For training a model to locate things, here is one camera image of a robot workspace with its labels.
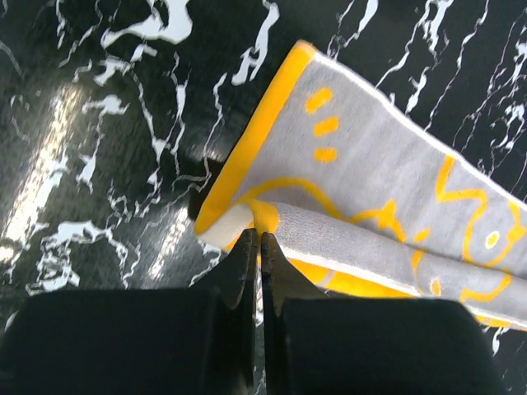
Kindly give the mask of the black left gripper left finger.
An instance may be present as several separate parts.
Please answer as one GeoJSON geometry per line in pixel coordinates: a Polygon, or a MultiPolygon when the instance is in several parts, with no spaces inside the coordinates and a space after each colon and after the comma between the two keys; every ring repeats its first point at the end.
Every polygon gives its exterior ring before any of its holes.
{"type": "Polygon", "coordinates": [[[189,288],[30,297],[1,340],[4,394],[247,394],[258,238],[189,288]]]}

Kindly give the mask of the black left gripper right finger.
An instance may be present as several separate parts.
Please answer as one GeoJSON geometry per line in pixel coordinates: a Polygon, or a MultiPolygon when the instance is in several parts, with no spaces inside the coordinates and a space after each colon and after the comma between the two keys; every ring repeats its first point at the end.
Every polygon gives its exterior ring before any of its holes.
{"type": "Polygon", "coordinates": [[[503,394],[483,334],[461,304],[330,297],[261,238],[270,394],[503,394]]]}

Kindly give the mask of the orange and grey towel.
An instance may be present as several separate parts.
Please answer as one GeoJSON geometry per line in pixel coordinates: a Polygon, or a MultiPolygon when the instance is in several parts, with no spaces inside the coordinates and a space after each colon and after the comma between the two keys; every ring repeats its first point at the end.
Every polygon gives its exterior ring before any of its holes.
{"type": "Polygon", "coordinates": [[[226,250],[249,227],[320,287],[454,300],[487,325],[526,327],[526,205],[304,41],[195,221],[226,250]]]}

